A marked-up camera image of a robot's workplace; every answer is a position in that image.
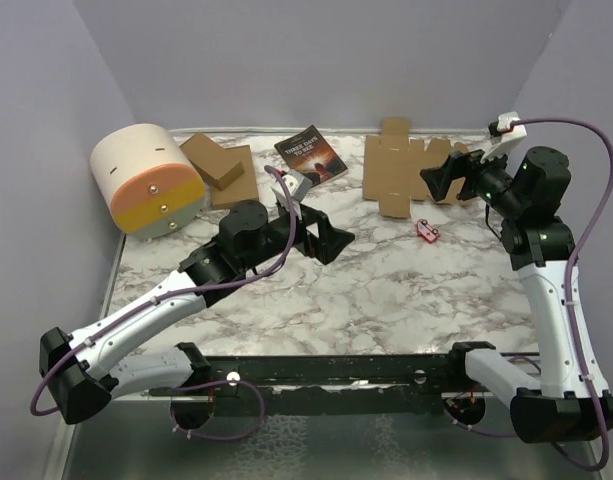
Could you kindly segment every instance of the red toy car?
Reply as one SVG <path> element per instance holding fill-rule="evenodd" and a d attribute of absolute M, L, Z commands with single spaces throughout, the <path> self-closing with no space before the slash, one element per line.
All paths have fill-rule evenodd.
<path fill-rule="evenodd" d="M 428 220 L 417 220 L 417 236 L 422 237 L 428 243 L 434 243 L 439 238 L 439 230 L 428 224 Z"/>

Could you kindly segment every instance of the book cover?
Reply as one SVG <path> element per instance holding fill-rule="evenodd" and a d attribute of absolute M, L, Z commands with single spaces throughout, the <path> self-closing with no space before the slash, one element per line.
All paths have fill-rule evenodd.
<path fill-rule="evenodd" d="M 314 125 L 275 144 L 275 149 L 289 168 L 308 177 L 313 186 L 332 180 L 348 171 L 346 164 Z"/>

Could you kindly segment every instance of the wall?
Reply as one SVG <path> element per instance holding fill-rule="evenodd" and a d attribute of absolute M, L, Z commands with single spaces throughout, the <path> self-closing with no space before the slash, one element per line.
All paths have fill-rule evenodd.
<path fill-rule="evenodd" d="M 582 118 L 613 141 L 613 0 L 573 0 L 515 107 L 526 118 Z M 528 135 L 526 147 L 546 144 L 570 158 L 573 181 L 561 216 L 579 238 L 606 184 L 605 150 L 578 127 L 533 126 Z M 596 229 L 580 259 L 580 288 L 595 352 L 613 393 L 613 196 Z"/>
<path fill-rule="evenodd" d="M 482 128 L 565 0 L 75 0 L 139 121 Z"/>
<path fill-rule="evenodd" d="M 0 480 L 43 474 L 56 417 L 28 411 L 39 337 L 99 310 L 118 233 L 88 154 L 132 122 L 69 1 L 0 0 Z"/>

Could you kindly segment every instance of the marble table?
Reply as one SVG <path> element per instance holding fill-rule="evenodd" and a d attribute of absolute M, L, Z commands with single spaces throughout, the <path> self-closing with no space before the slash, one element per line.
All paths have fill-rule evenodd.
<path fill-rule="evenodd" d="M 260 200 L 270 209 L 272 179 L 263 166 L 282 166 L 273 145 L 286 137 L 214 137 L 227 147 L 250 145 Z M 450 138 L 467 145 L 481 140 Z M 135 354 L 163 352 L 182 341 L 194 342 L 206 355 L 435 353 L 462 340 L 487 340 L 501 351 L 536 351 L 528 302 L 508 256 L 484 224 L 483 203 L 415 203 L 412 219 L 382 217 L 376 202 L 362 200 L 364 136 L 327 139 L 349 173 L 312 190 L 304 203 L 325 211 L 356 240 L 328 266 L 293 251 L 280 273 L 168 328 Z M 128 237 L 111 312 L 153 288 L 207 242 L 225 213 L 206 208 L 182 230 L 149 243 Z M 418 218 L 440 230 L 438 242 L 416 236 Z"/>

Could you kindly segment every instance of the cardboard box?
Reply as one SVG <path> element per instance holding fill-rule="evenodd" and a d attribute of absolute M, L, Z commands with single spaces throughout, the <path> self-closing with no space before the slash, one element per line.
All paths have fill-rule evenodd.
<path fill-rule="evenodd" d="M 428 148 L 423 140 L 409 140 L 410 121 L 403 118 L 386 118 L 382 122 L 380 136 L 366 137 L 364 150 L 363 196 L 366 200 L 382 201 L 389 193 L 407 194 L 412 200 L 428 200 L 430 192 L 419 175 L 424 168 L 442 165 L 452 150 L 467 152 L 461 143 L 451 146 L 450 140 L 433 138 Z M 464 184 L 463 179 L 455 180 L 448 195 L 440 203 L 459 202 L 457 194 Z"/>
<path fill-rule="evenodd" d="M 385 193 L 379 197 L 379 213 L 385 217 L 410 218 L 410 197 L 401 193 Z"/>
<path fill-rule="evenodd" d="M 231 155 L 202 133 L 196 133 L 180 146 L 202 179 L 220 190 L 232 184 L 244 173 L 237 156 Z"/>
<path fill-rule="evenodd" d="M 243 173 L 233 183 L 223 190 L 214 186 L 210 188 L 210 196 L 213 208 L 216 210 L 232 208 L 241 200 L 259 200 L 257 191 L 257 178 L 253 166 L 253 156 L 250 147 L 234 147 L 225 149 L 227 154 L 242 165 Z"/>

